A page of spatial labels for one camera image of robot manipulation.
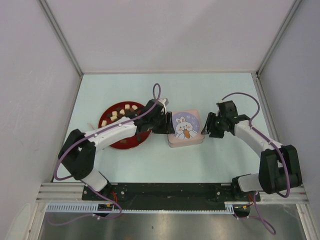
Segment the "pink square tin box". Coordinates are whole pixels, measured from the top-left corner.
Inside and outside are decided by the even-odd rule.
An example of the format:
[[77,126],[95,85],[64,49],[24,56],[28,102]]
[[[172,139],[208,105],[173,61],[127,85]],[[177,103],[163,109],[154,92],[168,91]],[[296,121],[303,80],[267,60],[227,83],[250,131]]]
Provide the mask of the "pink square tin box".
[[203,135],[200,135],[200,134],[197,134],[194,137],[186,138],[186,139],[177,138],[172,134],[167,136],[168,145],[171,148],[180,148],[180,147],[198,145],[198,144],[201,144],[204,141],[204,138],[205,137]]

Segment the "silver tin lid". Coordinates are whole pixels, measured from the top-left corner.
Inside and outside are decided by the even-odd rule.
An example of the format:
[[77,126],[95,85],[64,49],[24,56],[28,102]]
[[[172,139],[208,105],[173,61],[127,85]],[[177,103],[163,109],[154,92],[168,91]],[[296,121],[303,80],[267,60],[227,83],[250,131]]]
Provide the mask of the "silver tin lid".
[[169,135],[174,135],[178,139],[190,139],[202,135],[203,126],[196,109],[173,112],[172,122],[175,133]]

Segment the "red round plate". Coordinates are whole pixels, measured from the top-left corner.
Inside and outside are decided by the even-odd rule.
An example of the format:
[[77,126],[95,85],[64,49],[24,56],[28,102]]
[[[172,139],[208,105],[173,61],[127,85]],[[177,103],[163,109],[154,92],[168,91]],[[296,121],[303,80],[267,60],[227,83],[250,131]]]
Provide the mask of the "red round plate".
[[[126,110],[125,105],[130,105],[130,109]],[[120,120],[122,117],[124,117],[126,114],[133,112],[132,105],[136,105],[138,113],[140,113],[140,109],[144,107],[143,104],[135,102],[135,101],[123,101],[118,102],[112,106],[110,106],[100,117],[98,128],[105,127],[106,125],[109,125],[113,122],[116,122],[117,120]],[[120,143],[121,140],[117,141],[116,143],[111,144],[110,146],[114,149],[118,150],[128,150],[135,148],[139,145],[141,145],[151,134],[151,131],[142,132],[137,135],[134,135],[132,137],[127,137],[121,140],[126,140],[125,144]]]

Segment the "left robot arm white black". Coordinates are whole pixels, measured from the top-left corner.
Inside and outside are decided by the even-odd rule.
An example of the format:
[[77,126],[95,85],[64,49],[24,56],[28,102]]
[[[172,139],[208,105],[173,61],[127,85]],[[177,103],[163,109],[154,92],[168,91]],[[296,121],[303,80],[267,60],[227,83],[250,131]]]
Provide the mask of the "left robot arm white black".
[[71,131],[59,152],[58,163],[63,164],[72,178],[91,187],[98,199],[107,199],[111,188],[108,179],[94,168],[96,154],[118,141],[150,131],[173,134],[172,112],[166,108],[168,102],[167,98],[151,99],[145,107],[104,127],[90,132]]

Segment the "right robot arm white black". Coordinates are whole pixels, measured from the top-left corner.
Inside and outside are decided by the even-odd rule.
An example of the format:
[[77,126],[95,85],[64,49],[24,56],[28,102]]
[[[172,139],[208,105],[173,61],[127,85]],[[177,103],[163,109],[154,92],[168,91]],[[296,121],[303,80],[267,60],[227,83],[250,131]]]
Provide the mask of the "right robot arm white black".
[[292,188],[302,185],[297,149],[283,145],[261,132],[245,114],[239,114],[233,101],[220,101],[218,112],[209,112],[203,135],[222,139],[226,132],[245,142],[259,157],[258,173],[234,177],[231,196],[242,201],[249,192],[278,194],[288,198]]

